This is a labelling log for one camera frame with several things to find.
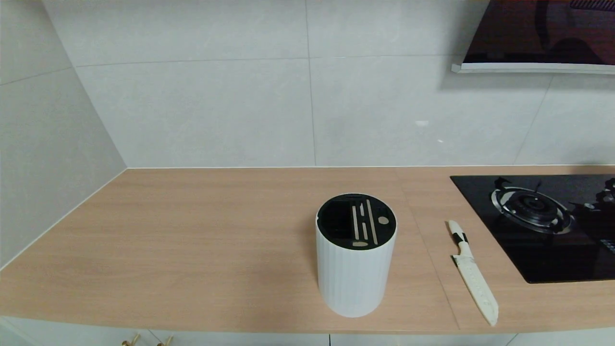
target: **cabinet handle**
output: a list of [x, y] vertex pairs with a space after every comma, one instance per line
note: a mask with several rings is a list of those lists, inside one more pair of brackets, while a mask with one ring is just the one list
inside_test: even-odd
[[172, 335], [167, 339], [167, 341], [164, 344], [161, 342], [161, 343], [159, 343], [156, 346], [169, 346], [171, 344], [171, 340], [173, 340], [173, 336]]
[[124, 340], [122, 341], [122, 346], [135, 346], [135, 344], [137, 343], [137, 340], [139, 339], [139, 337], [141, 336], [141, 334], [137, 333], [135, 335], [135, 338], [132, 339], [132, 342]]

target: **white knife block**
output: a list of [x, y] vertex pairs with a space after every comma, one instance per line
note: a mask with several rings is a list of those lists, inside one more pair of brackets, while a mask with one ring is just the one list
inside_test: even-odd
[[323, 204], [316, 217], [318, 283], [334, 312], [360, 317], [378, 307], [396, 237], [393, 211], [372, 196], [345, 194]]

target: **kitchen knife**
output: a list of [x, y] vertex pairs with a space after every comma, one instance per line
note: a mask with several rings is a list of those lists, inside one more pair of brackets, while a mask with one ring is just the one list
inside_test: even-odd
[[451, 230], [455, 243], [459, 246], [459, 255], [452, 255], [451, 257], [457, 265], [461, 277], [466, 282], [466, 286], [472, 294], [478, 309], [480, 309], [487, 322], [495, 326], [498, 322], [498, 302], [493, 297], [493, 293], [491, 293], [485, 278], [480, 273], [480, 270], [478, 270], [472, 251], [470, 251], [466, 234], [461, 229], [461, 226], [453, 220], [448, 221], [448, 228]]

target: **gas stove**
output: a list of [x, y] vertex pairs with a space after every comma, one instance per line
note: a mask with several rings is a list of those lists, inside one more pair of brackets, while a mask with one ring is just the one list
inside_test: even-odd
[[615, 279], [615, 177], [451, 180], [529, 283]]

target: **cabinet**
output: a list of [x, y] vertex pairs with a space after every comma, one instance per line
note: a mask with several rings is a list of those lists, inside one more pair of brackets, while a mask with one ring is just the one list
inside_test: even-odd
[[517, 334], [509, 346], [613, 346], [615, 328]]
[[0, 345], [1, 346], [39, 346], [35, 341], [16, 330], [12, 325], [0, 317]]
[[151, 331], [159, 340], [173, 335], [171, 346], [328, 346], [328, 334]]
[[124, 340], [132, 341], [137, 333], [140, 337], [136, 346], [156, 346], [160, 342], [147, 329], [86, 326], [15, 317], [3, 319], [40, 346], [120, 346]]
[[515, 334], [360, 335], [331, 334], [331, 346], [506, 346]]

